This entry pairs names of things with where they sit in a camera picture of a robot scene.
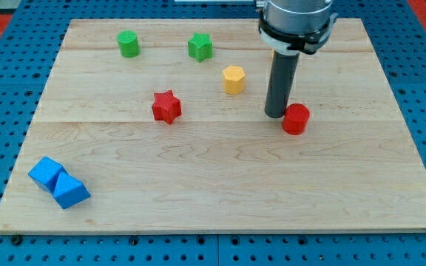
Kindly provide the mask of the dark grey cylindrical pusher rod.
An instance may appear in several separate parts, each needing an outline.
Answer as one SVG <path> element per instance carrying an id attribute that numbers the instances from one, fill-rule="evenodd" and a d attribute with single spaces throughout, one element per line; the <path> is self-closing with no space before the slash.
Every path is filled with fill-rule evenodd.
<path id="1" fill-rule="evenodd" d="M 271 118 L 281 118 L 285 114 L 299 56 L 298 52 L 292 55 L 273 54 L 264 109 Z"/>

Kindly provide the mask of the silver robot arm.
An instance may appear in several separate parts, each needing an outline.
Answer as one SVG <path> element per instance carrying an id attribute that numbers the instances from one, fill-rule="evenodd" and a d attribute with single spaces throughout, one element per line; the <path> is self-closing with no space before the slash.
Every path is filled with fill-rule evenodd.
<path id="1" fill-rule="evenodd" d="M 266 0 L 258 31 L 273 49 L 265 114 L 285 115 L 300 54 L 315 54 L 331 36 L 338 13 L 332 0 Z"/>

